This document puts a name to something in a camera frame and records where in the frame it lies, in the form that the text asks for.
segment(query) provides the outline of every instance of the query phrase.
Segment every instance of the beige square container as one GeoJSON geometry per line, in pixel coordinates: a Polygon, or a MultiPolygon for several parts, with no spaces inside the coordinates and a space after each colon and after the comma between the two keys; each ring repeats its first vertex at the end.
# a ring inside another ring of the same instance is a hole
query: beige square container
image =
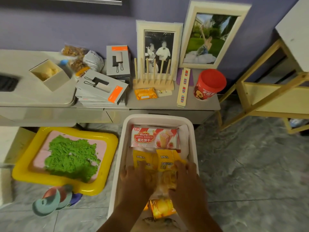
{"type": "Polygon", "coordinates": [[[64,70],[49,59],[29,71],[50,91],[55,91],[70,80],[64,70]]]}
{"type": "MultiPolygon", "coordinates": [[[[191,121],[184,117],[177,117],[177,116],[166,116],[166,115],[151,115],[151,114],[134,114],[128,116],[122,127],[122,133],[119,141],[118,147],[118,155],[116,160],[116,168],[114,173],[113,185],[112,185],[112,192],[111,192],[111,199],[109,203],[108,209],[108,218],[113,213],[114,208],[119,203],[119,191],[120,191],[120,175],[119,172],[125,168],[127,153],[129,154],[130,151],[130,139],[131,139],[131,130],[132,125],[145,125],[145,126],[153,126],[153,127],[164,127],[164,128],[177,128],[181,125],[186,124],[189,129],[189,155],[188,160],[190,162],[196,163],[197,166],[197,174],[199,174],[198,170],[198,162],[197,162],[197,151],[196,151],[196,144],[195,144],[195,136],[194,136],[194,128],[191,121]]],[[[143,211],[140,218],[137,220],[135,226],[140,227],[139,224],[142,226],[142,219],[151,217],[152,214],[150,211],[143,211]]],[[[175,220],[181,231],[186,231],[187,228],[178,216],[178,214],[173,214],[169,216],[175,220]]],[[[161,231],[158,230],[156,227],[148,227],[147,231],[161,231]]]]}

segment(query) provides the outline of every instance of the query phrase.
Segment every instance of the green kinetic sand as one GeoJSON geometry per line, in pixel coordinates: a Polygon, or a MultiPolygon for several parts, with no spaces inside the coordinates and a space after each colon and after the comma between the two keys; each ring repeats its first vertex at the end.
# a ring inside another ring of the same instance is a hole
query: green kinetic sand
{"type": "Polygon", "coordinates": [[[95,148],[96,144],[90,145],[86,139],[72,141],[59,135],[49,143],[51,155],[45,159],[45,169],[52,175],[81,179],[87,183],[101,162],[95,148]]]}

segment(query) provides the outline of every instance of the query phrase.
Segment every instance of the yellow inflatable tray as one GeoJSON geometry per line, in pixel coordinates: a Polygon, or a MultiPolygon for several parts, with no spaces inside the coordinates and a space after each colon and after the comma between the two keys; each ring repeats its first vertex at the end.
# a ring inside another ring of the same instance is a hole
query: yellow inflatable tray
{"type": "Polygon", "coordinates": [[[103,190],[105,186],[117,145],[118,138],[114,134],[79,131],[74,128],[64,127],[41,127],[25,153],[17,161],[13,169],[12,177],[18,181],[39,183],[51,186],[63,186],[65,184],[70,184],[73,186],[74,193],[81,193],[90,196],[97,195],[103,190]],[[106,151],[98,171],[98,176],[93,182],[84,183],[80,180],[51,175],[48,172],[37,171],[33,168],[33,160],[37,156],[39,150],[41,149],[51,131],[58,131],[81,139],[103,140],[106,142],[106,151]]]}

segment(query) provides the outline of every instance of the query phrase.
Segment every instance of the strawberry image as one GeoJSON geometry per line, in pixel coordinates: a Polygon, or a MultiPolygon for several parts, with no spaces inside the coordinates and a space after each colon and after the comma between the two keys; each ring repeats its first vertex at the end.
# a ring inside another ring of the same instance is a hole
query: strawberry image
{"type": "Polygon", "coordinates": [[[157,140],[156,145],[157,147],[161,148],[161,142],[159,140],[157,140]]]}

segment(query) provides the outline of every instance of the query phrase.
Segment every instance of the white tray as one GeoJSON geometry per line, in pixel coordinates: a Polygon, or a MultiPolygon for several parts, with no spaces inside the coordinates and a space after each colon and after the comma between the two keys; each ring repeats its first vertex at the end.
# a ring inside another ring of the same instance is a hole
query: white tray
{"type": "Polygon", "coordinates": [[[127,150],[130,146],[132,125],[147,125],[147,126],[154,126],[154,127],[177,128],[184,124],[186,124],[189,129],[188,160],[190,162],[196,163],[197,174],[199,174],[194,128],[193,128],[193,124],[191,123],[191,121],[189,121],[187,118],[177,117],[177,116],[151,115],[151,114],[134,114],[134,115],[128,116],[125,119],[123,123],[123,127],[122,127],[120,141],[119,141],[118,156],[117,156],[114,180],[113,180],[113,185],[112,185],[111,199],[110,199],[109,209],[108,209],[108,218],[113,213],[114,208],[118,205],[119,185],[121,182],[119,172],[120,170],[125,168],[127,150]]]}

